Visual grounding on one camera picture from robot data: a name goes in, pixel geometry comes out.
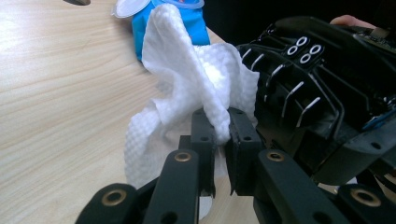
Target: blue wipes package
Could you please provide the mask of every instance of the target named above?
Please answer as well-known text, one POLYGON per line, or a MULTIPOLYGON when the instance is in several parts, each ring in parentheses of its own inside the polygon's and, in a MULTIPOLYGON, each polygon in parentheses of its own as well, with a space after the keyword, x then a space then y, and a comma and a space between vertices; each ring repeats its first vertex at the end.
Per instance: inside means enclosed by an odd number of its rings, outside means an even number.
MULTIPOLYGON (((203 18, 203 10, 202 5, 204 1, 198 0, 185 0, 190 3, 190 8, 179 7, 176 5, 180 11, 181 19, 183 20, 184 26, 186 27, 187 33, 191 37, 191 41, 193 45, 202 46, 209 45, 209 35, 206 30, 206 24, 203 18)), ((171 0, 152 0, 148 3, 148 5, 143 8, 141 11, 137 12, 132 19, 132 29, 134 32, 134 48, 136 57, 138 60, 142 60, 142 49, 143 49, 143 40, 146 32, 146 26, 149 20, 149 13, 156 6, 164 3, 171 3, 171 0)))

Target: finger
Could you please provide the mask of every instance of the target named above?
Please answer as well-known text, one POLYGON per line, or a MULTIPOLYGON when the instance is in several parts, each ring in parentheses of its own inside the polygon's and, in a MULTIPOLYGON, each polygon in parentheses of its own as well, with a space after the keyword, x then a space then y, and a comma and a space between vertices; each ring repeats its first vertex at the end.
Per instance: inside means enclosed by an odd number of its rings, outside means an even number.
POLYGON ((330 24, 347 25, 347 26, 361 26, 361 27, 375 29, 375 26, 372 25, 371 23, 368 23, 366 21, 358 20, 355 17, 349 16, 349 15, 344 15, 344 16, 340 16, 340 17, 334 18, 330 22, 330 24))

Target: metal ring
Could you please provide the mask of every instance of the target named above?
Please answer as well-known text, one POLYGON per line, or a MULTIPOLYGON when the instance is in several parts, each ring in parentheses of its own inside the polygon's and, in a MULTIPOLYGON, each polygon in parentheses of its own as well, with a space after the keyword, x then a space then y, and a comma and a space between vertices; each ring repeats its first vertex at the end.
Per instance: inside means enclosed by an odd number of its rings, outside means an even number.
POLYGON ((288 55, 291 56, 293 55, 295 52, 297 52, 298 47, 297 46, 291 46, 291 48, 288 49, 288 55))
POLYGON ((300 63, 308 63, 309 60, 311 60, 311 55, 306 53, 305 55, 303 55, 303 57, 301 57, 300 63))
POLYGON ((267 158, 271 161, 283 161, 285 160, 285 157, 277 152, 268 152, 267 153, 267 158))
POLYGON ((376 197, 375 194, 365 189, 352 189, 350 191, 350 195, 359 203, 365 204, 370 207, 378 207, 381 205, 381 200, 379 200, 379 198, 376 197))
POLYGON ((191 154, 187 152, 179 152, 175 156, 176 161, 189 161, 191 160, 191 154))
POLYGON ((300 39, 297 40, 296 45, 298 47, 300 47, 300 46, 306 44, 306 42, 308 42, 308 37, 302 36, 302 37, 300 37, 300 39))
POLYGON ((103 197, 102 197, 102 204, 105 206, 115 206, 119 203, 122 203, 126 198, 126 191, 123 189, 113 189, 109 192, 107 192, 103 197), (119 194, 119 197, 116 199, 110 199, 109 197, 114 194, 119 194))
POLYGON ((321 51, 321 45, 314 45, 312 48, 309 50, 310 54, 317 54, 321 51))

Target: light wood tabletop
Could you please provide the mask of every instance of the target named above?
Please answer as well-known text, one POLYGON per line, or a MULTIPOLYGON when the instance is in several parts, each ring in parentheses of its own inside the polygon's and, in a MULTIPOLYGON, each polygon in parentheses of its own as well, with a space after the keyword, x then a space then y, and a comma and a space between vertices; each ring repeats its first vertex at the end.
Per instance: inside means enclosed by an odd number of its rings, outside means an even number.
MULTIPOLYGON (((68 2, 0 2, 0 223, 74 223, 96 191, 125 183, 129 120, 159 95, 130 20, 110 15, 116 0, 68 2)), ((216 183, 200 223, 258 223, 251 198, 216 183)))

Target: white cloth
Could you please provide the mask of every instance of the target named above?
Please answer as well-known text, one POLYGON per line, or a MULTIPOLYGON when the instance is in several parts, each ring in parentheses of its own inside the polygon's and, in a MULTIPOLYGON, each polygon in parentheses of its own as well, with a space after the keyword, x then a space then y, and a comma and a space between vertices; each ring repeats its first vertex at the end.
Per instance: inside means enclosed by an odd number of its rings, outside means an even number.
POLYGON ((156 178, 167 154, 177 149, 180 135, 191 133, 193 111, 204 108, 218 145, 230 138, 230 106, 256 121, 259 74, 242 64, 239 52, 230 44, 193 46, 175 6, 163 4, 151 11, 142 62, 158 76, 163 98, 151 99, 129 124, 125 172, 128 183, 136 188, 156 178))

